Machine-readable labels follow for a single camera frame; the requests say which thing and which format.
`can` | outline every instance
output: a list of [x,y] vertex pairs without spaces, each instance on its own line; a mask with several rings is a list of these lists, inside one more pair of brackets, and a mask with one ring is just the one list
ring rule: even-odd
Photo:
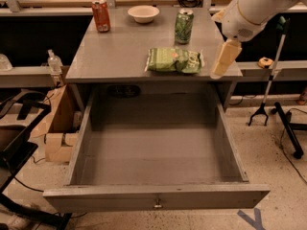
[[181,9],[176,17],[175,24],[175,41],[186,44],[191,39],[193,27],[193,11],[189,9]]
[[108,32],[111,26],[106,1],[93,1],[92,10],[97,31],[100,33]]

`plastic bottle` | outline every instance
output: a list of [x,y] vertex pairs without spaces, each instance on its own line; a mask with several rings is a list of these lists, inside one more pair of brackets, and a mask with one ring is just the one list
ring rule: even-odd
[[9,71],[11,69],[12,65],[9,59],[5,55],[0,54],[0,71]]
[[48,50],[48,65],[53,73],[61,73],[61,66],[63,65],[60,58],[55,55],[53,50]]

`drawer knob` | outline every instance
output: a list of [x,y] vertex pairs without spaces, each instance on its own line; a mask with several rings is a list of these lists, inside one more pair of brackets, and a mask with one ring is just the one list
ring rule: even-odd
[[163,206],[161,205],[161,200],[160,199],[157,199],[156,201],[155,201],[155,205],[153,206],[153,209],[154,210],[160,210],[160,209],[162,209],[163,208]]

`tape mark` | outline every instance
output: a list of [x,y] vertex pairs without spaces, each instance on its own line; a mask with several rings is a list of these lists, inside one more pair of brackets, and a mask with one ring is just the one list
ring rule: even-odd
[[255,219],[250,218],[247,214],[245,214],[242,210],[238,211],[238,216],[246,221],[249,225],[251,225],[256,230],[266,230],[262,225],[261,220],[261,212],[259,209],[254,208]]

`red soda can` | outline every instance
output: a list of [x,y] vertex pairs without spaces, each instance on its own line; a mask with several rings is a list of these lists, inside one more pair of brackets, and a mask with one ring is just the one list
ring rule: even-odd
[[100,33],[108,32],[111,26],[106,1],[100,0],[92,2],[92,10],[97,31]]

